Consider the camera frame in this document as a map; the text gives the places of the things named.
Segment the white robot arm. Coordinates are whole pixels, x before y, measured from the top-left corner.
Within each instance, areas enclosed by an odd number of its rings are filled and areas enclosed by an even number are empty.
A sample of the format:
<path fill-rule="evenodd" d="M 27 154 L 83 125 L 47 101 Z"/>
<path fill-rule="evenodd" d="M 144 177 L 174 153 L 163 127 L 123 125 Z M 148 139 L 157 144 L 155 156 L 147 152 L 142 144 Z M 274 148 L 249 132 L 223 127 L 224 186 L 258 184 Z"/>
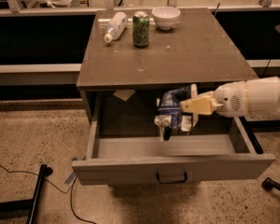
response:
<path fill-rule="evenodd" d="M 280 118 L 280 77 L 226 83 L 180 103 L 184 113 L 233 118 L 267 112 Z"/>

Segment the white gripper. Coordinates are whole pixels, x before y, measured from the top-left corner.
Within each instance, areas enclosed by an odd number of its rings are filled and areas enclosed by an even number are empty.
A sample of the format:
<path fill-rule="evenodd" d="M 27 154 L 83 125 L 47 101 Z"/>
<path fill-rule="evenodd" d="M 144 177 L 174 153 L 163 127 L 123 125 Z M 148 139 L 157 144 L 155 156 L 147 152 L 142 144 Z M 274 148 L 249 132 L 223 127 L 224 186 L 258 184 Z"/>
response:
<path fill-rule="evenodd" d="M 217 111 L 224 117 L 241 117 L 247 113 L 246 84 L 244 81 L 227 83 L 179 104 L 184 113 L 212 115 Z"/>

